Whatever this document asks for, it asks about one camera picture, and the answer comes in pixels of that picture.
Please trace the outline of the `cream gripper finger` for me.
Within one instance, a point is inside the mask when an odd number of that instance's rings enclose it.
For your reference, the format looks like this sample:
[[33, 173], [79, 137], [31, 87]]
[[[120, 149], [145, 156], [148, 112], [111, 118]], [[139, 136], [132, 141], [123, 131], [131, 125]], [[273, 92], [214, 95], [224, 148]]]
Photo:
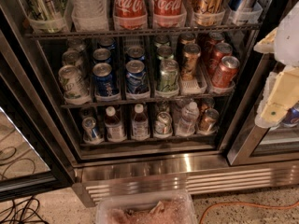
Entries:
[[281, 72], [271, 72], [263, 89], [255, 124], [261, 128], [278, 125], [299, 101], [299, 68], [286, 66]]
[[262, 54], [273, 53], [274, 52], [274, 40], [276, 38], [277, 29], [273, 29], [265, 38], [260, 40], [253, 48], [254, 51], [257, 51]]

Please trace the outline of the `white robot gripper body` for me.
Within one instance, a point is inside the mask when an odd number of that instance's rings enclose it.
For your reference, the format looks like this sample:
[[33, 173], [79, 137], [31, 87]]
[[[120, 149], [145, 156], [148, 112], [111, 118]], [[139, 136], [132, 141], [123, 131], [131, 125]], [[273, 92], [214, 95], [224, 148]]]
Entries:
[[274, 55], [278, 62], [299, 66], [299, 2], [278, 26], [274, 40]]

